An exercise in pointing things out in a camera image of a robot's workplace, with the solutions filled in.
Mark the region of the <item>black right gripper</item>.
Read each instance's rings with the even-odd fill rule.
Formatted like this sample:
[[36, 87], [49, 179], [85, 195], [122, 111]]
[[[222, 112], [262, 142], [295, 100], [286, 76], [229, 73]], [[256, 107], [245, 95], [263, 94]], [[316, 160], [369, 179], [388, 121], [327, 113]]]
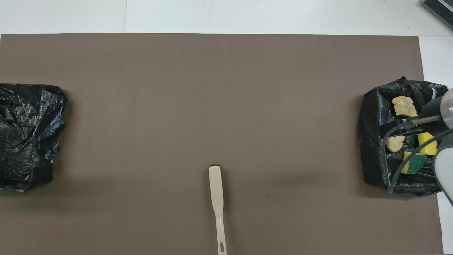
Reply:
[[429, 117], [408, 117], [397, 118], [383, 125], [383, 138], [398, 136], [413, 136], [422, 133], [429, 133], [435, 135], [438, 130], [437, 124], [442, 122], [443, 118], [440, 115], [433, 115]]

